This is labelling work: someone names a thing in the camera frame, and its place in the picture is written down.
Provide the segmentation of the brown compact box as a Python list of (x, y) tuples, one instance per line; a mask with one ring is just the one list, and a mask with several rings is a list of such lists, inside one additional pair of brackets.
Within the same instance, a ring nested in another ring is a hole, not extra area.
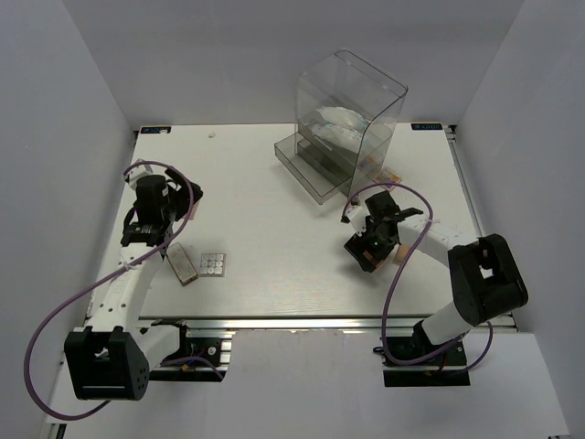
[(166, 258), (182, 286), (191, 284), (199, 277), (195, 265), (179, 242), (168, 247)]

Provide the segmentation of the colorful eyeshadow palette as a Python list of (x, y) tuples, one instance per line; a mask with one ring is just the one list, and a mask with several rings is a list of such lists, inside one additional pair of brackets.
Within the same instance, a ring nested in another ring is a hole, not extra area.
[(367, 172), (372, 183), (400, 183), (402, 178), (387, 166), (376, 166)]

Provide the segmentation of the white cotton pad pack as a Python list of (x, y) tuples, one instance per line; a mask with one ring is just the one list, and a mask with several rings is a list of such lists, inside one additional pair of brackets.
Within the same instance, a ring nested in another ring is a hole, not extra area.
[(345, 107), (322, 106), (316, 111), (326, 122), (343, 126), (346, 129), (362, 132), (368, 125), (367, 120), (361, 114)]

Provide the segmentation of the clear acrylic makeup organizer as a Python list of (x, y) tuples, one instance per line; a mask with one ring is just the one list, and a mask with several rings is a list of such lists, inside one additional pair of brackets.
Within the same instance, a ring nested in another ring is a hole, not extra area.
[(380, 173), (407, 93), (385, 70), (338, 50), (298, 77), (294, 132), (274, 153), (318, 204), (350, 196)]

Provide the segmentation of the pink eyeshadow palette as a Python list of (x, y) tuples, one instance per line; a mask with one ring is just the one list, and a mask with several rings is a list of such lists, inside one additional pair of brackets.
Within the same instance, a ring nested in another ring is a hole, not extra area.
[(388, 256), (392, 253), (392, 250), (389, 248), (386, 249), (374, 249), (374, 250), (364, 250), (363, 255), (363, 262), (361, 264), (362, 270), (367, 273), (373, 273), (380, 264), (382, 264)]

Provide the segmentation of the white blue tube pouch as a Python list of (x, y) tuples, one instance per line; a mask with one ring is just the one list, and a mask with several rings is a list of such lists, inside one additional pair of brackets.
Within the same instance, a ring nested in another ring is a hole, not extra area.
[(334, 124), (316, 125), (312, 128), (312, 132), (315, 136), (345, 149), (358, 149), (361, 145), (361, 133), (353, 129), (346, 129), (343, 126)]

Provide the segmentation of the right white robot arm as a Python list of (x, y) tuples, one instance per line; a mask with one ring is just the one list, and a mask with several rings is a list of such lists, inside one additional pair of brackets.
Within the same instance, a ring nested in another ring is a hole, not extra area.
[(405, 348), (394, 349), (387, 335), (381, 337), (381, 350), (393, 364), (434, 364), (472, 329), (528, 302), (515, 258), (499, 234), (464, 234), (435, 221), (429, 210), (401, 209), (387, 191), (370, 196), (362, 206), (346, 205), (341, 220), (355, 231), (344, 247), (367, 273), (396, 248), (406, 248), (388, 298), (414, 252), (431, 257), (449, 272), (451, 301), (414, 326)]

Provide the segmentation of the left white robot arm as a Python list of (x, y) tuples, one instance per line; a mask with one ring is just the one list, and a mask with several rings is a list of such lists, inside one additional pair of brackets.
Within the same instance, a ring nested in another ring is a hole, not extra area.
[(140, 327), (145, 297), (163, 265), (176, 222), (185, 224), (203, 192), (179, 171), (156, 174), (152, 164), (133, 167), (125, 180), (135, 201), (122, 224), (118, 268), (83, 328), (64, 343), (69, 375), (80, 400), (139, 401), (152, 368), (167, 358), (182, 365), (193, 342), (176, 324)]

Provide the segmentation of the beige foundation bottle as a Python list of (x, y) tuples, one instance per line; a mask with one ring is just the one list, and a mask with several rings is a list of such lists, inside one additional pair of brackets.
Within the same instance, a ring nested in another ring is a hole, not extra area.
[(409, 249), (408, 246), (400, 245), (394, 254), (393, 263), (396, 265), (402, 264), (406, 259)]

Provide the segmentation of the silver nine-pan palette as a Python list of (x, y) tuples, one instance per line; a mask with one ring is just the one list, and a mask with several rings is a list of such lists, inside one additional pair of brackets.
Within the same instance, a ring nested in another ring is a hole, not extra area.
[(202, 253), (199, 274), (205, 277), (223, 277), (226, 271), (226, 253)]

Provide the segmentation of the left blue table label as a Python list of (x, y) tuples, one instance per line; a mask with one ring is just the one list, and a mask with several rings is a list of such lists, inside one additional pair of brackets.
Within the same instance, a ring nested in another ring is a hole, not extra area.
[(143, 126), (139, 134), (169, 134), (171, 126)]

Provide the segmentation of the blue table label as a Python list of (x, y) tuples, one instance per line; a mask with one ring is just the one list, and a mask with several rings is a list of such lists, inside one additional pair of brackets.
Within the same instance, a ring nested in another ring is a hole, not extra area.
[(442, 131), (441, 123), (411, 123), (410, 127), (413, 131)]
[(171, 126), (143, 126), (139, 134), (169, 134)]

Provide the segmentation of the right blue table label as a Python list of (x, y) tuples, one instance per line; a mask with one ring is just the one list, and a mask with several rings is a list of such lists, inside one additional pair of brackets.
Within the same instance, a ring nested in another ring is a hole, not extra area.
[(410, 127), (413, 131), (442, 131), (441, 123), (411, 123)]

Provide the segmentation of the aluminium front rail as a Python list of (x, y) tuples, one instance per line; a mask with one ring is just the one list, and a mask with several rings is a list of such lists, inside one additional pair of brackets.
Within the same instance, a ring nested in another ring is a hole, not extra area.
[(243, 330), (243, 329), (377, 329), (381, 317), (286, 317), (286, 318), (223, 318), (177, 319), (158, 318), (155, 324), (178, 324), (195, 330)]

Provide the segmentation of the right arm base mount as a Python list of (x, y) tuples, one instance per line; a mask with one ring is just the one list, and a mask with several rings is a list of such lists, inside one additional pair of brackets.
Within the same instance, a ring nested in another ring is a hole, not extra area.
[(382, 346), (372, 348), (382, 359), (382, 374), (386, 388), (468, 387), (471, 385), (467, 357), (462, 341), (432, 359), (412, 365), (391, 361)]

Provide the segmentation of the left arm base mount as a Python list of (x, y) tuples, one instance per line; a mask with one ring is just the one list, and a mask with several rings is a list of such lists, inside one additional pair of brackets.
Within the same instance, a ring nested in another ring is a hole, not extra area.
[(224, 337), (191, 329), (186, 321), (173, 324), (179, 331), (178, 349), (164, 358), (150, 372), (150, 381), (160, 382), (222, 382), (227, 373)]

